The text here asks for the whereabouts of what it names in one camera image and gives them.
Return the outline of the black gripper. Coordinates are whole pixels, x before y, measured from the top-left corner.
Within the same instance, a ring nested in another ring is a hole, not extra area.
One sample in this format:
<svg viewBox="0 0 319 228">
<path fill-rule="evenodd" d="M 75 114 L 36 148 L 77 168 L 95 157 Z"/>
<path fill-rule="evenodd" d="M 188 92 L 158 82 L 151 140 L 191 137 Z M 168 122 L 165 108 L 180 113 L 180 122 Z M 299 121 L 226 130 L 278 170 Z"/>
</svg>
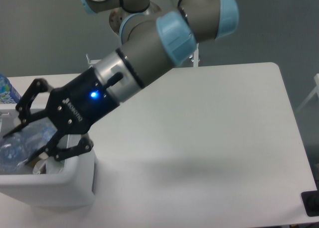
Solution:
<svg viewBox="0 0 319 228">
<path fill-rule="evenodd" d="M 75 146 L 60 148 L 58 144 L 63 136 L 56 132 L 43 147 L 28 157 L 26 163 L 30 163 L 42 153 L 53 157 L 55 161 L 62 161 L 90 152 L 94 143 L 87 132 L 92 124 L 119 106 L 119 102 L 107 92 L 110 86 L 119 81 L 120 73 L 116 72 L 105 85 L 102 85 L 94 68 L 89 68 L 65 86 L 56 89 L 43 78 L 34 79 L 15 107 L 20 124 L 3 138 L 21 131 L 32 122 L 48 117 L 58 131 L 66 130 L 66 134 L 81 134 L 81 138 Z M 31 105 L 38 94 L 49 92 L 51 93 L 46 108 L 32 114 Z"/>
</svg>

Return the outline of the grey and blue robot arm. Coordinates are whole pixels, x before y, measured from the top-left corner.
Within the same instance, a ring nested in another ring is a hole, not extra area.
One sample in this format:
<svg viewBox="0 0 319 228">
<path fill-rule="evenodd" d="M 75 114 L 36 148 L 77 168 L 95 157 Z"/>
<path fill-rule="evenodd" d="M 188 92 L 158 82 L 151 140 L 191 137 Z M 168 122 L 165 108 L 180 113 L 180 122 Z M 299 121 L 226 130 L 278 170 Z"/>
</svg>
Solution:
<svg viewBox="0 0 319 228">
<path fill-rule="evenodd" d="M 169 12 L 145 14 L 150 0 L 81 0 L 90 13 L 121 7 L 121 46 L 60 88 L 35 79 L 16 105 L 20 124 L 48 118 L 56 133 L 24 159 L 41 154 L 57 161 L 91 151 L 90 127 L 170 69 L 179 66 L 198 43 L 233 33 L 239 24 L 236 0 L 175 0 Z"/>
</svg>

